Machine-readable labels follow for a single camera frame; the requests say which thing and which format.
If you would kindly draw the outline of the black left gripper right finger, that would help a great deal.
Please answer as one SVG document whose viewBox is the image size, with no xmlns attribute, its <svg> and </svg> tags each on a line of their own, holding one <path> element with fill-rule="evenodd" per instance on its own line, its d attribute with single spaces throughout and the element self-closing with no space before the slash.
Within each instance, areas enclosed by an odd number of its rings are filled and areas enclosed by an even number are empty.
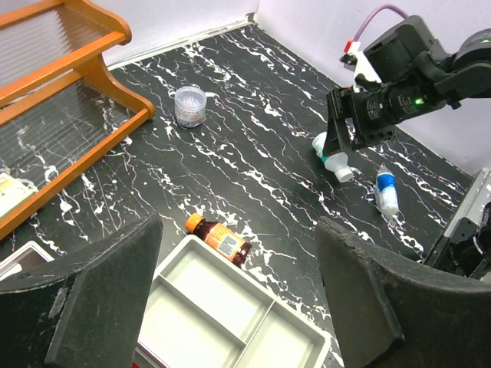
<svg viewBox="0 0 491 368">
<path fill-rule="evenodd" d="M 347 367 L 488 367 L 490 286 L 417 263 L 329 218 L 315 228 Z"/>
</svg>

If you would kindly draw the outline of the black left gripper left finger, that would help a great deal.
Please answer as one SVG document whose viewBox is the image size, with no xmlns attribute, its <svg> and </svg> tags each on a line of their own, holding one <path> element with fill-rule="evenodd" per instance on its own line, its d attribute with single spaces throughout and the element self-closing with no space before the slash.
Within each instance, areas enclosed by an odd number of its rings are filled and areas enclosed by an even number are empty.
<svg viewBox="0 0 491 368">
<path fill-rule="evenodd" d="M 129 367 L 163 226 L 148 215 L 1 282 L 3 367 Z"/>
</svg>

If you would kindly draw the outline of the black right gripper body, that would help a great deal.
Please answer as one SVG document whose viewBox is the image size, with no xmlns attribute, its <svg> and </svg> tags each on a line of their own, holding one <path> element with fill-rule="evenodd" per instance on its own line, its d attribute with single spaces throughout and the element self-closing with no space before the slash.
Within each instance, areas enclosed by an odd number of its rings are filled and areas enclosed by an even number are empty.
<svg viewBox="0 0 491 368">
<path fill-rule="evenodd" d="M 330 90 L 324 154 L 362 150 L 392 140 L 399 123 L 446 105 L 417 77 L 373 85 L 369 91 L 355 92 L 353 87 Z"/>
</svg>

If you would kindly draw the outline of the small white bottle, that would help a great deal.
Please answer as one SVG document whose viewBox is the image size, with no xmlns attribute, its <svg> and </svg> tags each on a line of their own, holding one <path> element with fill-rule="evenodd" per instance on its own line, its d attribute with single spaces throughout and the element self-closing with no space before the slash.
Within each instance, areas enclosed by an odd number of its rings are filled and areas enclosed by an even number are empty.
<svg viewBox="0 0 491 368">
<path fill-rule="evenodd" d="M 312 147 L 317 157 L 323 162 L 327 171 L 334 173 L 337 180 L 341 183 L 353 179 L 354 174 L 348 165 L 348 155 L 346 153 L 336 153 L 331 156 L 325 156 L 323 153 L 327 133 L 318 134 L 312 141 Z"/>
</svg>

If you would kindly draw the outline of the grey metal case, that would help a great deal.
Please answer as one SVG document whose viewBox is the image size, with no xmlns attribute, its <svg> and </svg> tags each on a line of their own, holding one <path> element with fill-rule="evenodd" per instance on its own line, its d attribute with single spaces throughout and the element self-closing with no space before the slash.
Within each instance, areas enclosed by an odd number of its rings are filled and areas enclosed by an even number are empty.
<svg viewBox="0 0 491 368">
<path fill-rule="evenodd" d="M 54 258 L 37 242 L 28 241 L 0 263 L 0 280 L 2 281 L 13 274 L 36 268 L 53 260 Z"/>
</svg>

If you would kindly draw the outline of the white blue bandage roll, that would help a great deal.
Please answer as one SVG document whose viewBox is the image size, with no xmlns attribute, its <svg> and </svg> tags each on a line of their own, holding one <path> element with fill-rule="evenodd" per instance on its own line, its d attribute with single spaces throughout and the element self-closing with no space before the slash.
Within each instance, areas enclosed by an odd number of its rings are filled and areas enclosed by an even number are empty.
<svg viewBox="0 0 491 368">
<path fill-rule="evenodd" d="M 382 163 L 375 179 L 375 198 L 377 208 L 386 217 L 392 217 L 399 212 L 396 180 L 394 174 Z"/>
</svg>

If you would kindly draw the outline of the grey plastic tray insert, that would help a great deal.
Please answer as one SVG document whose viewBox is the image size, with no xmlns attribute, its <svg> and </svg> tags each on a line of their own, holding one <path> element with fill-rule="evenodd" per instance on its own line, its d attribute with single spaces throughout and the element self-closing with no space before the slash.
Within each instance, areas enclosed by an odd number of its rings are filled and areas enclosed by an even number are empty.
<svg viewBox="0 0 491 368">
<path fill-rule="evenodd" d="M 139 367 L 320 367 L 326 333 L 187 235 L 156 268 Z"/>
</svg>

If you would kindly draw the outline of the brown medicine bottle orange cap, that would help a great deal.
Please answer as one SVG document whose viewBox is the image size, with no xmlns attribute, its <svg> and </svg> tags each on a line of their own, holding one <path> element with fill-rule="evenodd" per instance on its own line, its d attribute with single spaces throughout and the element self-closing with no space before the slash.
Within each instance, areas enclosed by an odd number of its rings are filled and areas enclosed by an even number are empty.
<svg viewBox="0 0 491 368">
<path fill-rule="evenodd" d="M 185 228 L 236 266 L 244 263 L 252 247 L 223 223 L 208 221 L 198 213 L 186 220 Z"/>
</svg>

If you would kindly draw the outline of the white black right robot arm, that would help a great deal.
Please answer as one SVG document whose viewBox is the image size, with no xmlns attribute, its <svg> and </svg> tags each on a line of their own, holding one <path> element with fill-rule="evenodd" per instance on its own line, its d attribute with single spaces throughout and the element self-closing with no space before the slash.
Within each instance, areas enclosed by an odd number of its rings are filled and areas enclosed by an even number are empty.
<svg viewBox="0 0 491 368">
<path fill-rule="evenodd" d="M 424 20 L 411 15 L 364 50 L 352 41 L 341 62 L 354 68 L 354 82 L 327 94 L 326 156 L 376 146 L 392 140 L 405 120 L 490 96 L 488 29 L 449 54 Z"/>
</svg>

